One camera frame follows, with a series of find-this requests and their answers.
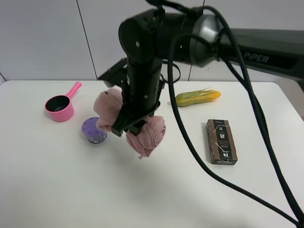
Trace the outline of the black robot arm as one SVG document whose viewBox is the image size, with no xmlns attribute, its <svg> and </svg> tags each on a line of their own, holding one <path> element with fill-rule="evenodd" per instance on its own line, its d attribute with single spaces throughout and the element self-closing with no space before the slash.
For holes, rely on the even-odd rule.
<svg viewBox="0 0 304 228">
<path fill-rule="evenodd" d="M 126 53 L 101 79 L 123 91 L 123 107 L 112 131 L 138 134 L 159 107 L 161 67 L 173 62 L 204 67 L 212 61 L 238 64 L 248 90 L 247 70 L 288 77 L 304 84 L 304 33 L 296 30 L 230 28 L 211 6 L 187 8 L 152 0 L 153 9 L 130 17 L 118 30 Z"/>
</svg>

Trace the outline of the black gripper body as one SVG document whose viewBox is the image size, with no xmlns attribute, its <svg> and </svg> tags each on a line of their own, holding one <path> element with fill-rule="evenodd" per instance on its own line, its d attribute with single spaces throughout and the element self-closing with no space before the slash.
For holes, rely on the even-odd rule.
<svg viewBox="0 0 304 228">
<path fill-rule="evenodd" d="M 144 63 L 127 59 L 127 74 L 122 84 L 123 106 L 112 133 L 121 136 L 123 132 L 138 135 L 146 118 L 159 107 L 159 97 L 163 88 L 160 82 L 161 58 L 153 58 Z"/>
</svg>

